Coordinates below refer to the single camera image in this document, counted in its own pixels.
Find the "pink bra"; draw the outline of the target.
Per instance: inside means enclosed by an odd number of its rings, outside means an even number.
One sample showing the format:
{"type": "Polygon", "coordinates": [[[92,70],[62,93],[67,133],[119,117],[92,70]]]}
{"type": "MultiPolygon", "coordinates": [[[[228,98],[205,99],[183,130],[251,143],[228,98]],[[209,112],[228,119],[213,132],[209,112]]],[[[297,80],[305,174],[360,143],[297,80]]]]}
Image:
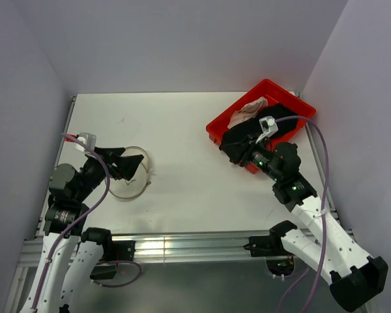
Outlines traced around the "pink bra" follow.
{"type": "Polygon", "coordinates": [[[257,100],[245,104],[241,109],[232,113],[229,120],[228,129],[241,124],[255,117],[263,108],[268,106],[268,100],[265,97],[260,97],[257,100]]]}

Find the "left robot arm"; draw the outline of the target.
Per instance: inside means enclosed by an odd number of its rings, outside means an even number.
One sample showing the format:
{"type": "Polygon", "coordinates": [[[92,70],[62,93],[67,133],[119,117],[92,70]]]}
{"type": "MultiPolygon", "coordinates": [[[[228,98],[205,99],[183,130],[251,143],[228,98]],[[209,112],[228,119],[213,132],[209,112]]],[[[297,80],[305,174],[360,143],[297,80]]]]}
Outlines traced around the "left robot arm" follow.
{"type": "Polygon", "coordinates": [[[79,169],[60,164],[53,170],[40,261],[22,312],[74,312],[97,263],[113,260],[111,232],[84,227],[90,213],[84,201],[101,183],[133,178],[144,156],[125,151],[96,147],[79,169]]]}

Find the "white mesh laundry bag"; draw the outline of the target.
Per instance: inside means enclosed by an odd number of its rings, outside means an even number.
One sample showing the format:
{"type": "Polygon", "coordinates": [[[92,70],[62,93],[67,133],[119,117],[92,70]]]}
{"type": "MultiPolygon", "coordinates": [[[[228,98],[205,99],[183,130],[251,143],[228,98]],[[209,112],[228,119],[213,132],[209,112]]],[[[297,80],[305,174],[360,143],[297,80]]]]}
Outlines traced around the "white mesh laundry bag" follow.
{"type": "Polygon", "coordinates": [[[125,148],[123,157],[131,155],[143,155],[143,160],[139,164],[136,173],[131,180],[111,179],[109,192],[112,196],[122,201],[130,201],[141,196],[145,189],[151,184],[152,160],[150,154],[141,147],[129,146],[125,148]]]}

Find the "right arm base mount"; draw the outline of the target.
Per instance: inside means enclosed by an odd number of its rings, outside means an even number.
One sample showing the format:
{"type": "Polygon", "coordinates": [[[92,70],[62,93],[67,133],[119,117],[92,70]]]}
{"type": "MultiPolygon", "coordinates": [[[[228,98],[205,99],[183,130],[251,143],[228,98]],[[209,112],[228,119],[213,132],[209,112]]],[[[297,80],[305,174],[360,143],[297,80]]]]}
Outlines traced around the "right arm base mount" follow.
{"type": "Polygon", "coordinates": [[[294,258],[294,255],[284,249],[279,237],[273,235],[251,236],[243,249],[250,253],[251,257],[282,257],[294,258]]]}

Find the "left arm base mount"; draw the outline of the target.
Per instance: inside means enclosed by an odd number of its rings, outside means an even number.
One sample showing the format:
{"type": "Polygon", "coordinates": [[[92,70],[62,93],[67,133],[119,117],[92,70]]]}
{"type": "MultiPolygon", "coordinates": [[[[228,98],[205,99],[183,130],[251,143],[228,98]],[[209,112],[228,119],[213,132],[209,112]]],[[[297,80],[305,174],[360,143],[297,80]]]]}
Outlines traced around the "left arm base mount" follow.
{"type": "MultiPolygon", "coordinates": [[[[135,241],[114,241],[113,246],[104,252],[99,262],[103,261],[133,261],[135,241]]],[[[111,280],[115,277],[122,263],[96,265],[91,272],[92,280],[111,280]]]]}

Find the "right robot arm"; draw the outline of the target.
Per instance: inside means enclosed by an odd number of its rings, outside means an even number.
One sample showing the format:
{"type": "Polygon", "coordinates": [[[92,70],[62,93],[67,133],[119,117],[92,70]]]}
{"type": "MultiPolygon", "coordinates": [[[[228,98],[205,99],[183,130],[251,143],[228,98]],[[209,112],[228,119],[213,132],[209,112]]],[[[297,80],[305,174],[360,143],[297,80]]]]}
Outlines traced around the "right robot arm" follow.
{"type": "Polygon", "coordinates": [[[372,257],[326,211],[317,191],[299,172],[297,145],[281,142],[273,150],[255,139],[221,145],[230,161],[241,167],[253,164],[274,181],[276,199],[315,236],[308,239],[285,220],[269,232],[268,250],[283,250],[299,257],[322,277],[344,310],[353,312],[384,290],[388,265],[372,257]]]}

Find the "black bra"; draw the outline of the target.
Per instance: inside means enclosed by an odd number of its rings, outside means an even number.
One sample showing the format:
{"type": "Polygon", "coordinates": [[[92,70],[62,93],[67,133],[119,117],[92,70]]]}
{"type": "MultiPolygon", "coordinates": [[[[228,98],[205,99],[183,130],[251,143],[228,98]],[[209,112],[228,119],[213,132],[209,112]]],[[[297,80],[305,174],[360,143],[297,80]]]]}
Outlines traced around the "black bra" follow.
{"type": "MultiPolygon", "coordinates": [[[[252,144],[257,144],[257,138],[262,134],[262,130],[259,124],[259,119],[272,116],[277,121],[278,119],[290,116],[296,116],[297,114],[286,108],[283,104],[276,104],[274,106],[263,108],[255,117],[234,126],[233,128],[228,129],[224,132],[222,136],[222,142],[219,145],[219,150],[226,154],[226,144],[242,142],[244,140],[250,140],[252,144]]],[[[280,121],[277,123],[278,131],[270,138],[265,138],[259,145],[264,146],[265,142],[268,139],[272,138],[281,138],[286,135],[288,132],[293,131],[297,127],[296,119],[289,119],[286,121],[280,121]]]]}

